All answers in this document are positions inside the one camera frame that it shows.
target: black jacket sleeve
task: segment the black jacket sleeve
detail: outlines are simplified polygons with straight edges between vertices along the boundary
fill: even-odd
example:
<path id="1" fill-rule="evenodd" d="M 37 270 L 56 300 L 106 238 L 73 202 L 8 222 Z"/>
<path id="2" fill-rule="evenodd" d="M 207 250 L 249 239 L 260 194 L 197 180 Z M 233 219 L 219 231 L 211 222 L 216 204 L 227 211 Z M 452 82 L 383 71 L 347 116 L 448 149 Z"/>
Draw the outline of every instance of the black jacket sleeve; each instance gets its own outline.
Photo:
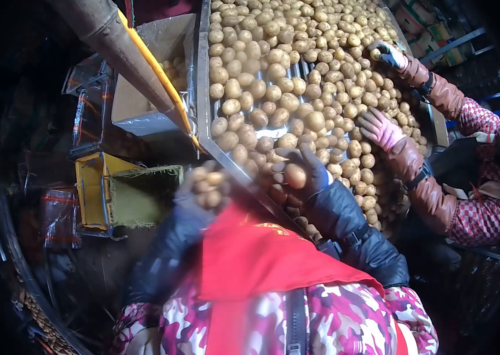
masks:
<path id="1" fill-rule="evenodd" d="M 341 261 L 374 277 L 384 288 L 408 286 L 405 257 L 376 228 L 370 227 L 353 194 L 332 183 L 304 205 L 304 216 L 324 238 L 339 242 Z"/>
<path id="2" fill-rule="evenodd" d="M 128 276 L 122 306 L 166 302 L 191 266 L 188 260 L 196 258 L 196 241 L 209 222 L 205 216 L 175 207 L 157 227 L 154 241 Z"/>

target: red checkered clothing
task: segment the red checkered clothing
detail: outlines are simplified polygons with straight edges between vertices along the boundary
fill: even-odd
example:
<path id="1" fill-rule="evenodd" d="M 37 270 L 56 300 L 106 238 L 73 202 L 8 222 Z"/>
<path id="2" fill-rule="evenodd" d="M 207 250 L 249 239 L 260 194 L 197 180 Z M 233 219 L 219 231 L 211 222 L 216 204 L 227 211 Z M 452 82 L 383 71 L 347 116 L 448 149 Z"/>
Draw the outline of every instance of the red checkered clothing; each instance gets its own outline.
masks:
<path id="1" fill-rule="evenodd" d="M 457 117 L 457 127 L 465 136 L 475 132 L 498 135 L 500 117 L 467 97 Z M 500 167 L 493 159 L 495 153 L 494 144 L 485 144 L 477 148 L 477 154 L 483 160 L 483 164 L 479 171 L 479 181 L 475 186 L 478 187 L 487 181 L 500 182 Z M 480 195 L 470 200 L 459 200 L 453 219 L 452 227 L 447 231 L 449 239 L 461 245 L 491 245 L 500 240 L 499 199 Z"/>

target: pink camouflage jacket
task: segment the pink camouflage jacket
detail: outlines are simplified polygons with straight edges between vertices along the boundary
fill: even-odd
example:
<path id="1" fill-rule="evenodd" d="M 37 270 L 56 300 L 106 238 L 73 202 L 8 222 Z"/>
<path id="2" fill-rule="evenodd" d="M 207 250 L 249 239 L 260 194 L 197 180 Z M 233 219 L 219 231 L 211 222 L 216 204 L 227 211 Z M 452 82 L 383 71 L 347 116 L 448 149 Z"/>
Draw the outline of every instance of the pink camouflage jacket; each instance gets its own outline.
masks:
<path id="1" fill-rule="evenodd" d="M 307 354 L 395 354 L 394 320 L 411 330 L 418 354 L 436 354 L 437 334 L 417 294 L 405 287 L 385 292 L 386 299 L 382 299 L 374 288 L 359 283 L 305 288 Z M 196 294 L 191 274 L 163 309 L 149 303 L 125 307 L 114 326 L 109 353 L 126 354 L 141 330 L 159 326 L 161 354 L 203 355 L 211 331 L 212 305 L 197 301 Z M 267 293 L 255 299 L 247 318 L 251 331 L 246 337 L 246 354 L 285 354 L 285 309 L 284 293 Z"/>
<path id="2" fill-rule="evenodd" d="M 459 132 L 464 136 L 483 132 L 498 137 L 500 131 L 500 117 L 468 97 L 463 99 L 456 120 Z M 483 160 L 483 164 L 480 167 L 476 187 L 487 181 L 500 182 L 500 167 L 493 160 L 495 153 L 494 144 L 477 148 L 477 154 Z M 496 244 L 500 240 L 500 200 L 489 196 L 482 196 L 481 200 L 459 200 L 454 223 L 448 233 L 449 239 L 461 245 Z"/>

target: pink glove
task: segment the pink glove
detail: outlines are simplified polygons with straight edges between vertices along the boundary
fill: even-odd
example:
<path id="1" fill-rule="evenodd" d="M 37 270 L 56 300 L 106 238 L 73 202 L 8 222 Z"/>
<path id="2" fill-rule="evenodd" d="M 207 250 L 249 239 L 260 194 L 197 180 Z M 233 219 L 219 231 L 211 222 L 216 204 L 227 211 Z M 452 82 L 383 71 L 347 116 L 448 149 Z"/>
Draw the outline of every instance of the pink glove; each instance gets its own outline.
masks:
<path id="1" fill-rule="evenodd" d="M 360 132 L 386 152 L 389 152 L 404 137 L 400 127 L 373 107 L 370 108 L 370 112 L 362 112 L 362 117 L 358 118 L 358 124 Z"/>

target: black strap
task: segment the black strap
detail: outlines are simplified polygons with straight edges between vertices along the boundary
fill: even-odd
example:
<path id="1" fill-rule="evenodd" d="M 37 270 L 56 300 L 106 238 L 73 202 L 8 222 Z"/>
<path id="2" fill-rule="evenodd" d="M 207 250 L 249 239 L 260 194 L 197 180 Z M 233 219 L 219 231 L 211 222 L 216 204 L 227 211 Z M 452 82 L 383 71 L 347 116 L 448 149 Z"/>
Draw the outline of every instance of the black strap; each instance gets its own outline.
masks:
<path id="1" fill-rule="evenodd" d="M 286 292 L 287 305 L 287 355 L 305 355 L 307 331 L 305 330 L 305 298 L 302 288 Z"/>
<path id="2" fill-rule="evenodd" d="M 405 184 L 405 188 L 410 191 L 413 190 L 414 188 L 417 187 L 417 184 L 424 180 L 427 179 L 428 177 L 432 176 L 433 174 L 431 173 L 430 169 L 428 168 L 427 164 L 424 164 L 423 167 L 421 167 L 420 173 L 417 174 L 416 178 L 413 179 L 412 181 L 409 181 L 408 183 Z"/>
<path id="3" fill-rule="evenodd" d="M 429 71 L 429 79 L 427 80 L 426 83 L 424 83 L 423 85 L 421 85 L 419 87 L 419 89 L 417 89 L 417 90 L 422 95 L 429 95 L 429 93 L 431 92 L 431 85 L 432 84 L 433 84 L 433 72 Z"/>
<path id="4" fill-rule="evenodd" d="M 346 243 L 346 247 L 352 248 L 354 245 L 361 244 L 369 228 L 370 226 L 365 224 L 359 230 L 344 237 L 343 241 Z"/>

